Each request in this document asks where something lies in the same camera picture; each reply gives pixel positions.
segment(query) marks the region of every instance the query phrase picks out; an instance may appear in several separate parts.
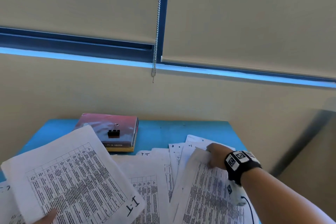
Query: window blind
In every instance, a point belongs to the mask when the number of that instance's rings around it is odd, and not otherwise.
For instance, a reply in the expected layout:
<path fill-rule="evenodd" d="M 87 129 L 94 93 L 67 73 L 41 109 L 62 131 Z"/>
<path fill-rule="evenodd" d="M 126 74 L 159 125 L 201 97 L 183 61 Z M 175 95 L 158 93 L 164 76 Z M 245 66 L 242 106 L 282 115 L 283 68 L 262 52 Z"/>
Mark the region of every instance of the window blind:
<path fill-rule="evenodd" d="M 154 44 L 158 0 L 0 0 L 0 26 Z"/>
<path fill-rule="evenodd" d="M 168 0 L 162 60 L 336 78 L 336 0 Z"/>

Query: blue table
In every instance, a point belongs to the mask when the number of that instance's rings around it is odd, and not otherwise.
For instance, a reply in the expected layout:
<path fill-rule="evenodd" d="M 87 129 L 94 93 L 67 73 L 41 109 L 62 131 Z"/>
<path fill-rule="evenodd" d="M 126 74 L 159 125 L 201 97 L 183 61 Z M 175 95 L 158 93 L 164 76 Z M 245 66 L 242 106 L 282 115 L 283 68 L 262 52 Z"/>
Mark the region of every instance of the blue table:
<path fill-rule="evenodd" d="M 43 146 L 55 139 L 70 133 L 78 120 L 49 120 L 27 142 L 17 155 Z M 246 150 L 232 127 L 227 121 L 164 121 L 140 120 L 134 155 L 139 150 L 152 148 L 168 148 L 169 143 L 182 143 L 187 135 L 194 135 Z M 4 181 L 0 171 L 0 182 Z"/>

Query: black binder clip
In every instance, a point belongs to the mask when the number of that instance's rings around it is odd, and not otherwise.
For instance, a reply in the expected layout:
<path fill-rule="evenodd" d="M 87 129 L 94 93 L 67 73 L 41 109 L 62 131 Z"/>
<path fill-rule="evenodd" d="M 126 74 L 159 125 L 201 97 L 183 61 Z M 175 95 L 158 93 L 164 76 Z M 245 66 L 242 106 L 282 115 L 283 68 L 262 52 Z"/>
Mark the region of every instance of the black binder clip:
<path fill-rule="evenodd" d="M 109 131 L 107 132 L 107 136 L 108 136 L 108 137 L 120 136 L 120 130 L 119 130 L 119 129 L 116 129 L 116 126 L 118 127 L 119 124 L 116 123 L 116 124 L 114 125 L 114 128 L 111 129 L 111 130 L 109 130 Z"/>

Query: black wristband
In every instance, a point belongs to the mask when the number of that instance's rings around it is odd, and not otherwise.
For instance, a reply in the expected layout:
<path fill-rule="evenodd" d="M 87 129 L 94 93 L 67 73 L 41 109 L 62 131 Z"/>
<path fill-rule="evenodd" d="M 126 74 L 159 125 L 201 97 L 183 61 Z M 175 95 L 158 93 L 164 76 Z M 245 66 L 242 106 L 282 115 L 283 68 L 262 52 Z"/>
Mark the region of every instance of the black wristband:
<path fill-rule="evenodd" d="M 249 171 L 253 168 L 260 167 L 260 162 L 249 151 L 234 151 L 229 153 L 224 164 L 229 174 L 229 180 L 234 181 L 241 186 L 240 178 L 243 172 Z"/>

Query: hand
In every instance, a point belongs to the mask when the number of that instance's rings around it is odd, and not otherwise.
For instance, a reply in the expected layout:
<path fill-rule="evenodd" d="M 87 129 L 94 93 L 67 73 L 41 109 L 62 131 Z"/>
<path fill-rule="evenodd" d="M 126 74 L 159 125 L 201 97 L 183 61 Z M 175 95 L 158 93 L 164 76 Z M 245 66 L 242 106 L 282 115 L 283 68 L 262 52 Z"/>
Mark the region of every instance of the hand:
<path fill-rule="evenodd" d="M 224 160 L 230 152 L 233 152 L 233 150 L 224 145 L 212 143 L 207 146 L 207 151 L 211 153 L 211 159 L 208 166 L 210 168 L 219 167 L 220 169 L 226 170 Z"/>
<path fill-rule="evenodd" d="M 46 216 L 34 222 L 33 224 L 51 224 L 54 218 L 56 217 L 56 214 L 57 214 L 57 209 L 52 209 Z"/>

